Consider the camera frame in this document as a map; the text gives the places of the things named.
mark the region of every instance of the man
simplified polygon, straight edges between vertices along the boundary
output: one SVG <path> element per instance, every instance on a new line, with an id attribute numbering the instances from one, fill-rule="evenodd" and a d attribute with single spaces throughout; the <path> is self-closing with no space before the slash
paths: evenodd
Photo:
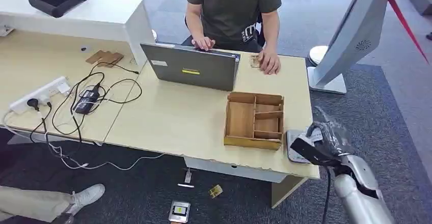
<path id="1" fill-rule="evenodd" d="M 0 221 L 15 215 L 52 222 L 62 214 L 75 215 L 105 192 L 102 184 L 72 195 L 62 192 L 21 190 L 0 186 Z"/>
<path id="2" fill-rule="evenodd" d="M 186 23 L 191 36 L 183 45 L 209 50 L 221 48 L 259 53 L 261 70 L 277 74 L 279 35 L 277 9 L 281 0 L 187 0 Z M 264 49 L 257 42 L 255 24 L 262 16 Z"/>

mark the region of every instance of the man's hand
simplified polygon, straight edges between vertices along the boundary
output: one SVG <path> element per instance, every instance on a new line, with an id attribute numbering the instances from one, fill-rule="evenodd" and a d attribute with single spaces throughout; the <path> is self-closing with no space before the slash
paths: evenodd
<path id="1" fill-rule="evenodd" d="M 216 44 L 216 41 L 215 40 L 211 40 L 208 37 L 202 37 L 202 38 L 197 38 L 197 39 L 194 38 L 194 39 L 192 39 L 192 44 L 196 48 L 200 48 L 200 49 L 204 49 L 206 51 L 209 51 Z"/>
<path id="2" fill-rule="evenodd" d="M 260 68 L 264 74 L 272 75 L 279 73 L 279 70 L 281 69 L 281 62 L 276 50 L 264 48 L 259 53 L 258 60 L 261 63 Z"/>

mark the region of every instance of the wooden organizer box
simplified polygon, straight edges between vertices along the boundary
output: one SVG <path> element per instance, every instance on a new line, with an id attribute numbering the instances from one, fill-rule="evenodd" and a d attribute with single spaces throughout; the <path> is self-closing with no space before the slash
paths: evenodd
<path id="1" fill-rule="evenodd" d="M 278 150 L 283 137 L 284 100 L 280 95 L 228 95 L 224 145 Z"/>

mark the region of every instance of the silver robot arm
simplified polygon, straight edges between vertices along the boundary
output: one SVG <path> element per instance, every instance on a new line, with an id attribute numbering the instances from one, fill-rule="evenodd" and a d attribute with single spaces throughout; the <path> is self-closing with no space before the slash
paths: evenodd
<path id="1" fill-rule="evenodd" d="M 311 145 L 304 137 L 298 137 L 291 144 L 291 148 L 312 164 L 333 168 L 336 176 L 335 192 L 350 223 L 395 223 L 369 165 L 364 159 L 353 154 L 346 129 L 318 109 L 325 121 L 312 123 L 306 137 L 319 129 L 322 140 Z"/>
<path id="2" fill-rule="evenodd" d="M 395 223 L 369 165 L 356 155 L 343 155 L 340 159 L 349 171 L 337 175 L 334 186 L 350 223 Z"/>

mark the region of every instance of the laptop lid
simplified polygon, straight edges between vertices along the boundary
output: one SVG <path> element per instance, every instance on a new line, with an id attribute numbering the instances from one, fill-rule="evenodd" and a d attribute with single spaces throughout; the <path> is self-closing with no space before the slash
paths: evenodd
<path id="1" fill-rule="evenodd" d="M 234 88 L 238 54 L 166 44 L 141 44 L 141 47 L 161 80 L 224 91 Z"/>

